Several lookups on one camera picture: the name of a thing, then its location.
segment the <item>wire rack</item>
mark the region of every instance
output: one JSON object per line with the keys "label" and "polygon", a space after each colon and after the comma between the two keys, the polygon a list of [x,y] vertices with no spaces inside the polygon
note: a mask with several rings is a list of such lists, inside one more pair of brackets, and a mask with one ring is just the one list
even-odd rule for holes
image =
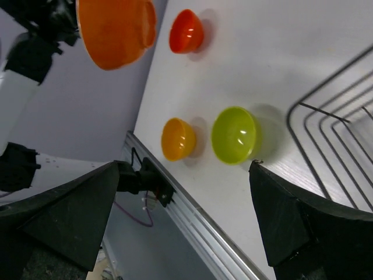
{"label": "wire rack", "polygon": [[287,127],[326,198],[373,212],[373,45],[296,102]]}

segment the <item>lime green bowl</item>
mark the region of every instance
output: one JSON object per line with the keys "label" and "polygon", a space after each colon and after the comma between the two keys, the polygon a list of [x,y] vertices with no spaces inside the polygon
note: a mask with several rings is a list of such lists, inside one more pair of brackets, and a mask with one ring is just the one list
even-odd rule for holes
{"label": "lime green bowl", "polygon": [[211,142],[218,159],[227,165],[238,165],[259,152],[262,144],[261,126],[246,109],[229,107],[217,117]]}

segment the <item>cable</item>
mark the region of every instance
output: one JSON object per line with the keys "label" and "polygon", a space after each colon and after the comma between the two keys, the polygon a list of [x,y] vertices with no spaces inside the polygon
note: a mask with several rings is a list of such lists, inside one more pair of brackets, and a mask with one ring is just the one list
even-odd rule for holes
{"label": "cable", "polygon": [[131,149],[131,166],[133,166],[133,156],[136,155],[141,167],[142,167],[142,160],[141,158],[139,157],[139,154],[137,153],[135,147],[132,147]]}
{"label": "cable", "polygon": [[115,204],[115,206],[117,206],[119,208],[119,210],[121,210],[124,214],[126,214],[127,216],[129,216],[136,223],[139,223],[140,225],[145,226],[147,228],[150,228],[150,227],[152,228],[154,224],[153,224],[152,216],[150,216],[150,212],[149,212],[149,210],[147,208],[147,193],[148,193],[148,191],[145,194],[145,211],[147,213],[147,216],[149,217],[150,223],[144,223],[141,220],[139,220],[138,218],[132,216],[129,212],[127,212],[126,210],[124,210],[124,208],[122,206],[120,206],[116,201],[114,201],[114,204]]}

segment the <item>orange bowl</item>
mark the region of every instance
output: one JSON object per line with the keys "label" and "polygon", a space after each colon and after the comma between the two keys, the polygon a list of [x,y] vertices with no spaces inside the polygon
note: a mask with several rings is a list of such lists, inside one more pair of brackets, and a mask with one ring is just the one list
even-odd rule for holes
{"label": "orange bowl", "polygon": [[200,19],[189,9],[176,17],[170,31],[170,48],[176,54],[186,54],[202,44],[203,27]]}
{"label": "orange bowl", "polygon": [[156,39],[151,0],[77,0],[76,14],[87,52],[104,70],[136,61]]}
{"label": "orange bowl", "polygon": [[193,152],[196,145],[196,135],[187,122],[179,118],[172,118],[163,128],[161,145],[164,157],[174,162]]}

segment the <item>red bowl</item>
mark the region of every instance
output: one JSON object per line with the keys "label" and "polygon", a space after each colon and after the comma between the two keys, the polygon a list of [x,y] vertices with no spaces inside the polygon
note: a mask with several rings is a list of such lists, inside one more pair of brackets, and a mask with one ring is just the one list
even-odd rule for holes
{"label": "red bowl", "polygon": [[204,38],[200,19],[189,9],[176,17],[170,31],[170,48],[176,54],[195,51]]}

